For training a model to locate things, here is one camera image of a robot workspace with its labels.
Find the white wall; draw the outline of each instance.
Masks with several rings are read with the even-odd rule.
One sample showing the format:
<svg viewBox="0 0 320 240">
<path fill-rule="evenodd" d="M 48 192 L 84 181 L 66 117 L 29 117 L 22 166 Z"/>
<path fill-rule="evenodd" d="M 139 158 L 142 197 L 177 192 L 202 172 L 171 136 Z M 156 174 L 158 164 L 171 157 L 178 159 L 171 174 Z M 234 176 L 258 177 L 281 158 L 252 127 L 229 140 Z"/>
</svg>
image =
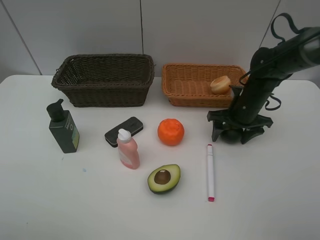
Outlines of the white wall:
<svg viewBox="0 0 320 240">
<path fill-rule="evenodd" d="M 288 13 L 292 16 L 298 29 L 304 27 L 319 27 L 319 9 L 319 0 L 281 0 L 275 17 L 281 13 Z M 275 20 L 274 30 L 279 36 L 284 37 L 286 40 L 295 36 L 289 28 L 288 21 L 281 16 Z M 262 47 L 272 48 L 279 42 L 280 40 L 274 38 L 269 30 L 262 42 Z M 320 66 L 297 72 L 290 79 L 311 80 L 320 86 Z"/>
<path fill-rule="evenodd" d="M 249 70 L 279 0 L 142 0 L 144 52 L 166 63 Z"/>
<path fill-rule="evenodd" d="M 142 53 L 139 0 L 4 0 L 42 74 L 75 54 Z"/>
<path fill-rule="evenodd" d="M 0 3 L 0 83 L 15 74 L 39 72 Z"/>
</svg>

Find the avocado half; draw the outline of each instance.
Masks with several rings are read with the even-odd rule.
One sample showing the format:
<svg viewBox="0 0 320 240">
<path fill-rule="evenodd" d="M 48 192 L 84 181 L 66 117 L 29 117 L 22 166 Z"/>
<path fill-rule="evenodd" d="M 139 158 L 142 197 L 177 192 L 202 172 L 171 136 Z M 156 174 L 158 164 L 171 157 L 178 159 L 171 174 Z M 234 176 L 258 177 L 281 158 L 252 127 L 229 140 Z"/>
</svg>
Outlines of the avocado half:
<svg viewBox="0 0 320 240">
<path fill-rule="evenodd" d="M 179 183 L 180 167 L 170 164 L 158 167 L 148 177 L 148 186 L 154 194 L 165 194 L 172 191 Z"/>
</svg>

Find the orange wicker basket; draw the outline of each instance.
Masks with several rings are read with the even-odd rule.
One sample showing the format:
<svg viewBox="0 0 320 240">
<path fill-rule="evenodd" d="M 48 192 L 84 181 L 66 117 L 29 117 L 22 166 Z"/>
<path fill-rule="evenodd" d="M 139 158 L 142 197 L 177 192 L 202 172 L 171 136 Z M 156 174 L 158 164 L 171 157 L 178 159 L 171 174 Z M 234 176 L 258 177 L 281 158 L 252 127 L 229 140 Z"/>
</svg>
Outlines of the orange wicker basket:
<svg viewBox="0 0 320 240">
<path fill-rule="evenodd" d="M 169 63 L 162 68 L 162 91 L 174 106 L 228 108 L 233 99 L 231 91 L 214 95 L 210 83 L 228 76 L 231 85 L 241 86 L 238 80 L 245 73 L 237 65 Z"/>
</svg>

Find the basket rim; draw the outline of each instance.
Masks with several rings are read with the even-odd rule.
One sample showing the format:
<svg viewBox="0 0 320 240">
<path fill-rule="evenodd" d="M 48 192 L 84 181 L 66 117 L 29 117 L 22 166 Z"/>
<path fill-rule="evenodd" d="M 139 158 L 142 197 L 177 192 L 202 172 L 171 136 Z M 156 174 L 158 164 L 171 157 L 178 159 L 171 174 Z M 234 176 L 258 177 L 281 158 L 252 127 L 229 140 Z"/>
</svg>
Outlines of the basket rim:
<svg viewBox="0 0 320 240">
<path fill-rule="evenodd" d="M 228 68 L 234 68 L 238 69 L 242 72 L 242 74 L 246 74 L 246 71 L 239 65 L 228 65 L 228 64 L 201 64 L 201 63 L 167 63 L 163 65 L 162 67 L 162 74 L 161 74 L 161 88 L 164 95 L 166 95 L 169 99 L 175 98 L 179 100 L 212 100 L 212 99 L 220 99 L 220 100 L 229 100 L 232 99 L 233 96 L 231 95 L 215 95 L 215 94 L 179 94 L 179 93 L 172 93 L 167 89 L 167 83 L 166 83 L 166 69 L 167 67 L 177 67 L 177 66 L 190 66 L 190 67 L 228 67 Z"/>
<path fill-rule="evenodd" d="M 145 58 L 148 60 L 150 67 L 150 75 L 146 82 L 136 83 L 136 82 L 126 82 L 126 81 L 111 81 L 107 83 L 100 84 L 62 84 L 58 83 L 58 79 L 66 67 L 66 65 L 72 61 L 74 58 L 96 58 L 96 57 L 132 57 L 132 58 Z M 155 65 L 152 57 L 147 54 L 134 54 L 134 53 L 108 53 L 108 54 L 76 54 L 68 56 L 61 66 L 56 70 L 52 78 L 51 85 L 59 90 L 71 90 L 71 89 L 146 89 L 151 86 L 155 77 Z"/>
</svg>

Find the bread roll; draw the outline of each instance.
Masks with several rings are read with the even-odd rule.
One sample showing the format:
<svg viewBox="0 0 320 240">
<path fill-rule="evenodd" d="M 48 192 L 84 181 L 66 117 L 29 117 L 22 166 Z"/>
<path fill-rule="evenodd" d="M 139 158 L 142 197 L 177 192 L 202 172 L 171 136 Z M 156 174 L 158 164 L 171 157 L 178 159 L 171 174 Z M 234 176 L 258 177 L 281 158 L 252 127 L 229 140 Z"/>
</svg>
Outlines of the bread roll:
<svg viewBox="0 0 320 240">
<path fill-rule="evenodd" d="M 210 88 L 213 94 L 223 95 L 229 92 L 230 84 L 231 84 L 231 80 L 228 76 L 221 76 L 211 82 Z"/>
</svg>

